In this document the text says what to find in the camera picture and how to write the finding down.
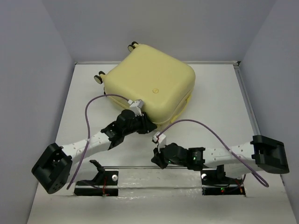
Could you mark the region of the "yellow hard-shell suitcase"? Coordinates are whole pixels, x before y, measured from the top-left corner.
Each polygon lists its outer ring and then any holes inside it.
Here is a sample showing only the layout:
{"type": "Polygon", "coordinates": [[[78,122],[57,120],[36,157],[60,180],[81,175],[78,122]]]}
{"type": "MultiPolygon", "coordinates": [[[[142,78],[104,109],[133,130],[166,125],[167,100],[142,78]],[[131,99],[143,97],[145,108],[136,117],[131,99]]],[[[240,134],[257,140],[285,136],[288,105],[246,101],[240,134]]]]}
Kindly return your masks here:
{"type": "Polygon", "coordinates": [[[173,123],[183,113],[195,86],[188,64],[146,44],[132,42],[130,54],[108,73],[94,79],[116,105],[127,109],[125,99],[142,100],[142,111],[157,126],[173,123]]]}

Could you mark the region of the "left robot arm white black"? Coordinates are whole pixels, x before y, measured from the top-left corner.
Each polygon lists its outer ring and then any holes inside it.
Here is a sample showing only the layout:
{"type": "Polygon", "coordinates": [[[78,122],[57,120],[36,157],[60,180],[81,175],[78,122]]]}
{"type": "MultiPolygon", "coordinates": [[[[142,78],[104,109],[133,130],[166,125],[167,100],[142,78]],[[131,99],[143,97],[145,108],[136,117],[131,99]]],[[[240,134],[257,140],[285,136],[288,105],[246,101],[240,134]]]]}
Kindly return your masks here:
{"type": "Polygon", "coordinates": [[[31,172],[48,194],[54,194],[80,179],[83,159],[117,147],[127,135],[148,134],[156,128],[145,112],[135,115],[132,110],[123,110],[115,121],[87,139],[64,146],[48,145],[31,172]]]}

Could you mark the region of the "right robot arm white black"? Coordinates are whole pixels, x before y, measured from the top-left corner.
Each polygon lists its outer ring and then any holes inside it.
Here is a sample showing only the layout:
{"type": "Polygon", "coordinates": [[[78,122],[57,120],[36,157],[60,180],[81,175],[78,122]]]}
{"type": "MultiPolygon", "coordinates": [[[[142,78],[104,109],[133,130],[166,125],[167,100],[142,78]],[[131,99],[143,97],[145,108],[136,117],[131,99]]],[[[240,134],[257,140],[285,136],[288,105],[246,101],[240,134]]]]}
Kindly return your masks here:
{"type": "Polygon", "coordinates": [[[168,165],[202,171],[205,168],[221,167],[215,171],[218,182],[226,183],[247,173],[263,170],[270,174],[287,174],[289,166],[283,142],[262,135],[253,136],[252,141],[233,147],[183,148],[176,143],[167,144],[164,134],[156,133],[152,138],[156,144],[151,161],[161,169],[168,165]]]}

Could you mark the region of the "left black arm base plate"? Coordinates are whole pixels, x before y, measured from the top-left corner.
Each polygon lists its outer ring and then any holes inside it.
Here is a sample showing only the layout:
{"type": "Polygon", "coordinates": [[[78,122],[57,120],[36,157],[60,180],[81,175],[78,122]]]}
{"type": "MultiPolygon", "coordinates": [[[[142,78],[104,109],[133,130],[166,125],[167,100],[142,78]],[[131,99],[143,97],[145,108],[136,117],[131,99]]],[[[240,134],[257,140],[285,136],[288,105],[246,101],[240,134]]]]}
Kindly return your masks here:
{"type": "Polygon", "coordinates": [[[97,174],[92,180],[76,182],[74,195],[76,196],[118,196],[119,170],[105,169],[96,160],[90,160],[97,169],[97,174]]]}

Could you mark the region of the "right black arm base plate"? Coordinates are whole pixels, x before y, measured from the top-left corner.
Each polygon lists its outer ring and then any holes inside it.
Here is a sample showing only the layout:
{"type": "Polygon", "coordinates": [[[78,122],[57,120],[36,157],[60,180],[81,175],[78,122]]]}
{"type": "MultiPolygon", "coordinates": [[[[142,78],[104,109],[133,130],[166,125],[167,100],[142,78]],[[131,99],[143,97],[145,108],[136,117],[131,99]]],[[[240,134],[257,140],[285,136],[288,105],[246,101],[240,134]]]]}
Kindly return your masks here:
{"type": "Polygon", "coordinates": [[[235,179],[226,177],[222,171],[216,169],[201,172],[201,189],[203,196],[245,196],[244,178],[235,179]]]}

